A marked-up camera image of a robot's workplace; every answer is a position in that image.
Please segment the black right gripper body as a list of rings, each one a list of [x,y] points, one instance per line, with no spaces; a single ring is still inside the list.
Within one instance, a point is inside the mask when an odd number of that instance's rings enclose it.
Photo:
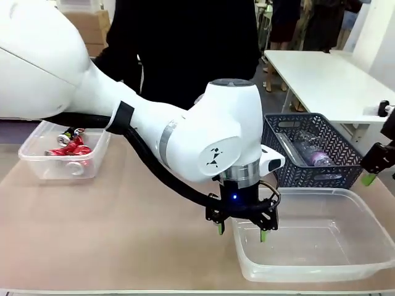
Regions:
[[[388,139],[394,139],[394,121],[395,121],[395,114],[394,114],[394,106],[388,105],[385,107],[385,111],[387,112],[388,116],[386,121],[381,128],[380,133],[387,137]]]

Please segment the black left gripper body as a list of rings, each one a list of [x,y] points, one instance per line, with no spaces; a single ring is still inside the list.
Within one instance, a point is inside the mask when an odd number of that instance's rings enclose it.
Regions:
[[[246,208],[251,208],[259,204],[259,183],[251,186],[239,188],[236,181],[224,181],[219,185],[220,200],[226,208],[240,209],[242,211],[232,212],[232,216],[251,216],[251,211]]]

